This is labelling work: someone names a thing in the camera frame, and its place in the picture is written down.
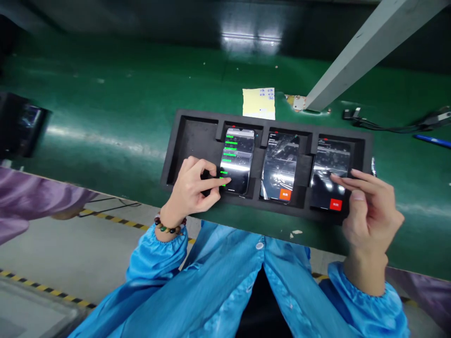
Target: blue pen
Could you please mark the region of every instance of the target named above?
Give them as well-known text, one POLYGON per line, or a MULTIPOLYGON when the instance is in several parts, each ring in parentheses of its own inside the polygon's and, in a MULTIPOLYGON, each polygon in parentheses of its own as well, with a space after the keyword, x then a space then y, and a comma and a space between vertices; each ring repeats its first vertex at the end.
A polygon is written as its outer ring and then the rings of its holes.
POLYGON ((449 142, 449 141, 444 141, 444 140, 440 140, 438 138, 432 138, 430 136, 424 136, 424 135, 414 135, 413 137, 415 137, 417 139, 422 139, 423 141, 426 141, 426 142, 437 144, 439 146, 445 146, 447 148, 451 148, 451 142, 449 142))

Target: smartphone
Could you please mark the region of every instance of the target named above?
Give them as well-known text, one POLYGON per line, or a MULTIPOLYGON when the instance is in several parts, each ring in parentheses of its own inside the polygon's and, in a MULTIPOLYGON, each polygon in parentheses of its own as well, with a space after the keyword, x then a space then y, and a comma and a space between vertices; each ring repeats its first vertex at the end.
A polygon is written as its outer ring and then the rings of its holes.
POLYGON ((220 177, 230 177, 224 191, 245 195, 248 191, 250 165, 254 152, 254 131, 228 128, 221 158, 220 177))
POLYGON ((330 179, 334 173, 348 176, 350 145, 345 142, 320 138, 311 174, 311 207, 341 211, 345 189, 330 179))
POLYGON ((288 204, 295 181, 296 161, 299 151, 297 135, 270 133, 264 156, 260 196, 288 204))

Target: green workbench surface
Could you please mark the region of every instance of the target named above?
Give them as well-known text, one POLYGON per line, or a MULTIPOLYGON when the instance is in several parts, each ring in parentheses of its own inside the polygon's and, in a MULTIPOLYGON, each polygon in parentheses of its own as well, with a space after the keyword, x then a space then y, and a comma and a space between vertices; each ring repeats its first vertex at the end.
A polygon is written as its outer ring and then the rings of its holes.
MULTIPOLYGON (((343 107, 381 125, 407 125, 451 104, 451 77, 374 68, 336 102, 331 114, 293 111, 284 94, 306 95, 330 63, 280 56, 78 36, 21 37, 0 90, 31 98, 52 114, 31 159, 13 168, 160 207, 160 176, 178 108, 242 114, 242 88, 275 87, 276 119, 353 128, 343 107)), ((451 139, 451 128, 429 133, 451 139)), ((379 178, 396 190, 405 223, 391 245, 392 267, 451 280, 451 150, 411 135, 374 133, 379 178)), ((337 254, 340 226, 217 204, 196 215, 337 254), (302 234, 290 238, 293 230, 302 234)))

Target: paper note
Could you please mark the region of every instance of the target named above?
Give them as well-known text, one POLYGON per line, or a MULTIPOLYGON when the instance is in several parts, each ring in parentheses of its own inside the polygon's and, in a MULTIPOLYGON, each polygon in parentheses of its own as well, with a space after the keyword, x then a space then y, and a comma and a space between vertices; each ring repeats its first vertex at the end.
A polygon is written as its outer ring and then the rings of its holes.
POLYGON ((243 89, 243 116, 275 120, 274 88, 243 89))

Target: person's right hand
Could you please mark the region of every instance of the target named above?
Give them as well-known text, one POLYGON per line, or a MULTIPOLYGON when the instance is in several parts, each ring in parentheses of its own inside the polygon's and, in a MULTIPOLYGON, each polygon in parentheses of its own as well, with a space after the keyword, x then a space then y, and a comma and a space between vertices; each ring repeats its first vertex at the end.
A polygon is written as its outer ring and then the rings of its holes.
POLYGON ((357 179, 330 176, 332 181, 352 191, 343 233, 351 252, 385 255, 404 222, 404 216, 396 210, 395 190, 372 175, 355 169, 351 173, 357 179))
POLYGON ((175 228, 188 215, 210 209, 221 196, 219 187, 231 181, 227 178, 201 179, 204 170, 216 176, 216 165, 207 160, 199 160, 194 156, 185 159, 179 171, 171 197, 161 208, 160 219, 164 226, 175 228), (202 192, 210 190, 205 197, 202 192))

